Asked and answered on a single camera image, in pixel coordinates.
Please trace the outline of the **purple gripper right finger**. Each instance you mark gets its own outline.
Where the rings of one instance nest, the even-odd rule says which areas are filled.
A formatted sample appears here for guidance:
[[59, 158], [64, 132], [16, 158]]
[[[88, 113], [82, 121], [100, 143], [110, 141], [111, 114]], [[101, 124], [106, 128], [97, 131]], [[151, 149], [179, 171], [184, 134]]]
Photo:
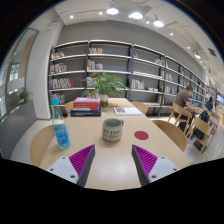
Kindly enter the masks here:
[[141, 186], [148, 185], [179, 170], [167, 157], [157, 157], [137, 145], [132, 145], [132, 157]]

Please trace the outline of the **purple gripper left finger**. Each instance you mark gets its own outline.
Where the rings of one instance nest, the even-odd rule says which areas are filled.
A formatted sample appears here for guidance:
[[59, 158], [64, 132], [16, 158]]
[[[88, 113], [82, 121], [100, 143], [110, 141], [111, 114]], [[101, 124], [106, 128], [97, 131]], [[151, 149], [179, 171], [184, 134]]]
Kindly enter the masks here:
[[90, 145], [70, 157], [60, 157], [47, 169], [47, 171], [84, 187], [86, 185], [94, 156], [95, 145]]

